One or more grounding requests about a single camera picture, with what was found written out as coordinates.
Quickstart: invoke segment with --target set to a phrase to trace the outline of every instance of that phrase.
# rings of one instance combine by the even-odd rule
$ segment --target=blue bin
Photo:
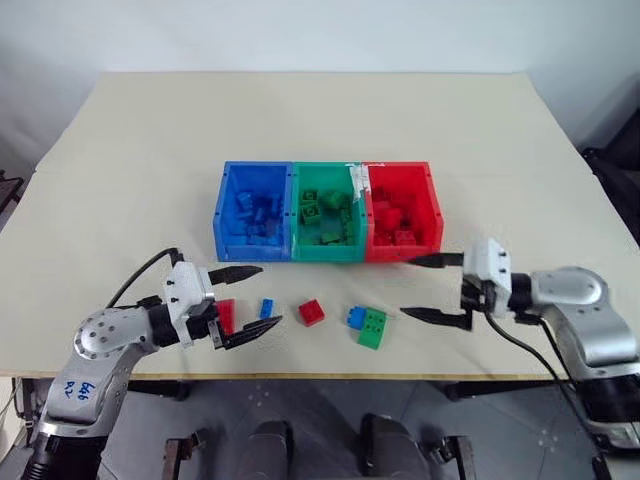
[[[221,262],[291,260],[293,163],[227,162],[213,216]]]

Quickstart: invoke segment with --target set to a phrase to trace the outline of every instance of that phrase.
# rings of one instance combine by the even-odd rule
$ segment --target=white table top
[[[640,333],[640,252],[584,161],[523,75],[107,74],[0,234],[0,371],[53,375],[77,325],[157,251],[178,246],[210,268],[211,216],[226,160],[430,162],[445,219],[443,250],[498,238],[515,271],[580,264],[612,288]],[[409,265],[262,264],[220,287],[239,320],[263,297],[284,315],[260,340],[214,352],[208,341],[143,359],[141,378],[320,376],[539,378],[542,367],[480,317],[473,333],[398,311],[457,311],[460,271]],[[161,293],[154,267],[123,299]],[[317,298],[307,328],[297,306]],[[385,310],[379,351],[356,344],[353,305]],[[542,332],[502,321],[557,365]]]

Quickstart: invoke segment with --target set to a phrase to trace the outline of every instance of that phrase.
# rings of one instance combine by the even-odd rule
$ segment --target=plastic bin
[[[221,262],[291,260],[290,162],[227,162],[213,216]]]
[[[354,202],[350,165],[294,164],[291,231],[296,262],[362,262],[364,196]]]
[[[426,162],[365,163],[367,262],[400,262],[440,251],[444,220]]]

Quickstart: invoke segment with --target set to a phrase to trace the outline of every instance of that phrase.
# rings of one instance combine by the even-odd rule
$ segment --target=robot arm
[[[495,240],[465,254],[437,254],[411,263],[463,267],[461,307],[450,315],[423,307],[403,308],[428,323],[471,330],[472,311],[552,328],[561,361],[587,413],[587,426],[601,451],[640,450],[640,362],[637,340],[611,307],[606,282],[579,267],[511,272],[509,255]]]
[[[261,271],[227,267],[207,272],[178,261],[165,281],[167,303],[106,308],[76,330],[71,358],[53,381],[23,479],[93,479],[113,430],[136,363],[161,347],[212,336],[214,348],[234,348],[271,329],[281,317],[253,322],[226,335],[215,308],[213,284],[233,283]]]

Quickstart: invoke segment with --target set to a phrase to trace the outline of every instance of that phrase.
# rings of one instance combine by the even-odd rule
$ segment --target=white wall
[[[2,0],[0,165],[28,176],[103,70],[527,71],[597,143],[637,105],[639,23],[637,0]]]

